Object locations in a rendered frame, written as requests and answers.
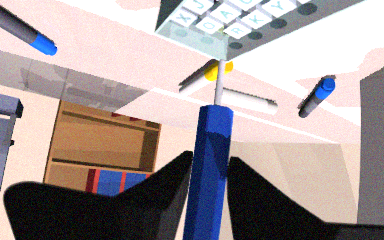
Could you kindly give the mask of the grey keyboard with white letter keys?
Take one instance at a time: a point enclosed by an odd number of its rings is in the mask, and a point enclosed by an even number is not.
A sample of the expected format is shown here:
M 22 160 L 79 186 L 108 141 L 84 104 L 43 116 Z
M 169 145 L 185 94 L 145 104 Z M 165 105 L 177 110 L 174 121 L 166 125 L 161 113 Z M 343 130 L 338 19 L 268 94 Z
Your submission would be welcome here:
M 373 0 L 161 0 L 153 35 L 225 63 Z

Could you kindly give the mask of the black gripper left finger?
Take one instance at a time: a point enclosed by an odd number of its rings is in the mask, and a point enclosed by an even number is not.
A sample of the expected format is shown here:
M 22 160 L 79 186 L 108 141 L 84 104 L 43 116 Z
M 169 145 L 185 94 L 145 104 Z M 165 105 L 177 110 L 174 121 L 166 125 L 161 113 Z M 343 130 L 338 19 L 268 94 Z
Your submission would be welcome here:
M 192 161 L 185 150 L 113 197 L 24 180 L 2 200 L 15 240 L 175 240 Z

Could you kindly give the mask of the blue stylus with grey tip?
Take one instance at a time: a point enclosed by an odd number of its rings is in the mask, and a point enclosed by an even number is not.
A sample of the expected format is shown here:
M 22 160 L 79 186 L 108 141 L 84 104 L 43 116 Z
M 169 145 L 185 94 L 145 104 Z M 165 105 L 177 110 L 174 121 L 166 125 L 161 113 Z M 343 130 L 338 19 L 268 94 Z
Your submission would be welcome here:
M 199 109 L 182 240 L 219 240 L 234 117 L 221 106 L 225 68 L 221 59 L 214 104 Z

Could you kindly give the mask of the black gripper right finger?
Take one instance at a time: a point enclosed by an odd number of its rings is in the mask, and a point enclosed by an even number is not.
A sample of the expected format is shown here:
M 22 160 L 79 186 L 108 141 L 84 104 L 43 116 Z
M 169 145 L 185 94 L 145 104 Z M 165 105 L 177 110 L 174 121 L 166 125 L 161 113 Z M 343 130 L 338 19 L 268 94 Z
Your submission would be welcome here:
M 384 240 L 384 225 L 325 222 L 231 157 L 226 175 L 234 240 Z

